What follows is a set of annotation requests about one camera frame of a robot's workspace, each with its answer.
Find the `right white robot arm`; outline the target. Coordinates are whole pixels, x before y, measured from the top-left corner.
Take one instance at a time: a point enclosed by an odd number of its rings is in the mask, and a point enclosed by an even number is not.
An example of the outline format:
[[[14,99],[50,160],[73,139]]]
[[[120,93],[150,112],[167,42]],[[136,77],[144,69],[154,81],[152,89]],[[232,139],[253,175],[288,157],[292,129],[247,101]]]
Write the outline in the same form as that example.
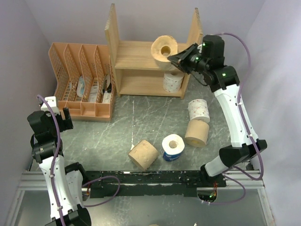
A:
[[[237,164],[258,157],[263,167],[260,153],[267,148],[267,142],[259,139],[246,112],[241,97],[242,84],[233,66],[224,63],[225,42],[221,35],[206,35],[202,43],[194,43],[182,52],[168,56],[168,61],[181,72],[204,76],[225,116],[231,144],[221,148],[212,161],[201,167],[199,177],[204,187],[210,187],[216,176],[225,173]]]

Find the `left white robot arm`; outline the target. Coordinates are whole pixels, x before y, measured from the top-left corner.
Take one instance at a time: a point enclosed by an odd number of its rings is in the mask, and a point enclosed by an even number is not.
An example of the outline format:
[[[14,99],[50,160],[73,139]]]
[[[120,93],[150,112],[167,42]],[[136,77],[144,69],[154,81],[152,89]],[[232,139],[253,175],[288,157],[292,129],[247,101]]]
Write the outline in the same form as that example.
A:
[[[65,165],[60,133],[73,128],[68,108],[54,118],[49,111],[35,111],[27,117],[34,134],[32,157],[44,175],[50,200],[50,226],[90,226],[84,207],[82,187],[88,176],[79,163]]]

